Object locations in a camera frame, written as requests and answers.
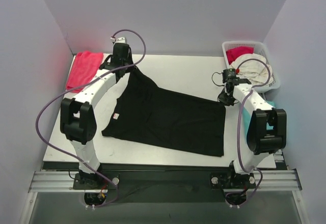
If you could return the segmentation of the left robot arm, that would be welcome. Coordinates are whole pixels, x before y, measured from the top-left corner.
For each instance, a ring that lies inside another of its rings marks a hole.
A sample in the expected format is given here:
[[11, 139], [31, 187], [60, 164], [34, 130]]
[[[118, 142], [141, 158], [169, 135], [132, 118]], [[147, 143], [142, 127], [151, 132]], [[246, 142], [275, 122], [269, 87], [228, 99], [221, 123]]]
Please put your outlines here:
[[86, 86], [73, 98], [61, 102], [60, 131], [74, 147], [79, 162], [80, 179], [85, 180], [91, 189], [98, 189], [103, 183], [99, 171], [100, 162], [96, 156], [93, 138], [97, 131], [94, 108], [104, 94], [114, 86], [132, 65], [132, 53], [129, 44], [117, 42], [110, 54], [92, 78], [92, 84]]

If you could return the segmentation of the black t shirt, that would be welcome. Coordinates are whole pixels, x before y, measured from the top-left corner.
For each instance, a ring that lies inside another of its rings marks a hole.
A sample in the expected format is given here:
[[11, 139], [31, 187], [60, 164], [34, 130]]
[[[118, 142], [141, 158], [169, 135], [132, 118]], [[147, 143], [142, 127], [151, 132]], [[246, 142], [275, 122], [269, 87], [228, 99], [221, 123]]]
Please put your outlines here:
[[101, 134], [222, 157], [225, 116], [226, 108], [220, 102], [160, 88], [136, 68]]

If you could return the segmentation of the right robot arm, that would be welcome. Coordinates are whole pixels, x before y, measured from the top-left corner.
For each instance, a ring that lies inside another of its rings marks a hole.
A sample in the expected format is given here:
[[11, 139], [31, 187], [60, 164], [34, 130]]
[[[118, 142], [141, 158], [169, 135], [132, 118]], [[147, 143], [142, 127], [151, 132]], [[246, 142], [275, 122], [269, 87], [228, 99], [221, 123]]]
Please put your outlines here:
[[[222, 72], [224, 88], [218, 96], [225, 106], [240, 103], [237, 121], [237, 159], [233, 161], [234, 170], [226, 174], [226, 183], [238, 187], [244, 181], [244, 174], [250, 174], [259, 163], [269, 155], [284, 149], [287, 136], [287, 114], [268, 104], [253, 88], [246, 78], [237, 77], [236, 70]], [[250, 117], [245, 146], [240, 142], [242, 111]]]

